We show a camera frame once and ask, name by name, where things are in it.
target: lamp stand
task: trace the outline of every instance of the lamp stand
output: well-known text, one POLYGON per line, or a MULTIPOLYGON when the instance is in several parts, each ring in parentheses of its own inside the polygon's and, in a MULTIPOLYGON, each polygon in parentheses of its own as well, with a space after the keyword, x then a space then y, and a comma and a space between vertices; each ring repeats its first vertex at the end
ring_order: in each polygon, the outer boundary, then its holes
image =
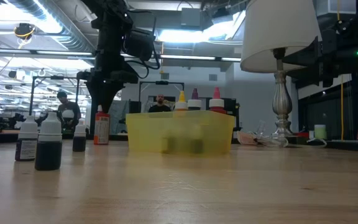
POLYGON ((288 114, 292 111, 292 101, 287 90, 287 74, 284 71, 282 58, 285 56, 285 48, 274 49, 273 54, 277 59, 277 72, 274 77, 276 79, 276 92, 273 100, 273 111, 277 114, 276 126, 277 130, 273 136, 286 137, 293 136, 290 129, 291 121, 288 121, 288 114))

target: label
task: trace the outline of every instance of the label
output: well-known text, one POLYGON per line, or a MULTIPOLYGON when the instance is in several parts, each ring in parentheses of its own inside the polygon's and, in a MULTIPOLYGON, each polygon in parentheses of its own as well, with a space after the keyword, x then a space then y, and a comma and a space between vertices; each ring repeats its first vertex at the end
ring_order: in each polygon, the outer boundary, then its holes
POLYGON ((16 152, 19 153, 19 159, 35 159, 37 150, 37 140, 18 140, 16 152))
POLYGON ((110 118, 99 117, 95 122, 95 135, 98 137, 99 144, 107 144, 109 142, 110 118))

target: white lampshade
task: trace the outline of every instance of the white lampshade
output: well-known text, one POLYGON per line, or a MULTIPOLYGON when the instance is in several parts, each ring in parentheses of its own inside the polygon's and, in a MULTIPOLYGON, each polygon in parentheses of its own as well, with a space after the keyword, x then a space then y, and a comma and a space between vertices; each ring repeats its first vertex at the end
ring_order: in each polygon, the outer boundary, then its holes
MULTIPOLYGON (((241 69, 247 72, 277 71, 273 49, 285 47, 285 55, 321 39, 312 0, 251 0, 246 10, 246 29, 241 69)), ((284 70, 301 68, 284 64, 284 70)))

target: wooden tabletop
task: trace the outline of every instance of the wooden tabletop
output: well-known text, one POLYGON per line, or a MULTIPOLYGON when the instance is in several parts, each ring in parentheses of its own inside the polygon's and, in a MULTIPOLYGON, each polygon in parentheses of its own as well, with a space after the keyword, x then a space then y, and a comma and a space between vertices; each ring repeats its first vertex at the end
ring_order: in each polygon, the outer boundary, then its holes
POLYGON ((358 152, 232 146, 224 157, 72 152, 58 171, 0 144, 0 224, 358 223, 358 152))

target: yellow bottle cap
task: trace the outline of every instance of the yellow bottle cap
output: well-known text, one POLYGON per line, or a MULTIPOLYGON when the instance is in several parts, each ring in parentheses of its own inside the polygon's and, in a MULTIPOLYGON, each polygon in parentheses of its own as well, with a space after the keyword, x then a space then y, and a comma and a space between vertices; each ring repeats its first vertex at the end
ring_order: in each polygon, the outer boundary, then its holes
POLYGON ((185 92, 181 91, 180 92, 180 96, 179 96, 179 101, 178 102, 186 102, 185 100, 185 92))

